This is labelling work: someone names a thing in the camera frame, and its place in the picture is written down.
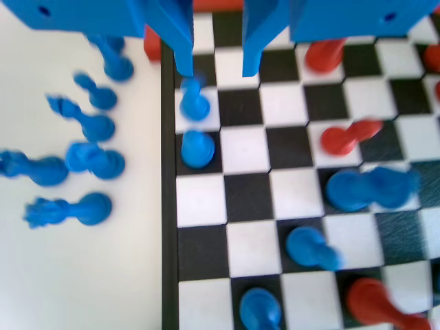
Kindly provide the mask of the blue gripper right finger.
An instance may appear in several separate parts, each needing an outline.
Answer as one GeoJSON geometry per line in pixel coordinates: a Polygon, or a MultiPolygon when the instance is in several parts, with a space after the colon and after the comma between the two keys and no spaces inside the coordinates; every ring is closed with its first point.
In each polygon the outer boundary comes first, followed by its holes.
{"type": "Polygon", "coordinates": [[[287,27],[288,21],[288,1],[243,1],[243,77],[259,72],[263,50],[287,27]]]}

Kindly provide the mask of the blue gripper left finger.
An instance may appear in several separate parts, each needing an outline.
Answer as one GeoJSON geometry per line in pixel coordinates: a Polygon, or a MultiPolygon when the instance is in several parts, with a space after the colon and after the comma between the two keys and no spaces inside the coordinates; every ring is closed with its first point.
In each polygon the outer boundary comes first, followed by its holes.
{"type": "Polygon", "coordinates": [[[169,46],[182,76],[193,76],[193,1],[146,1],[146,23],[169,46]]]}

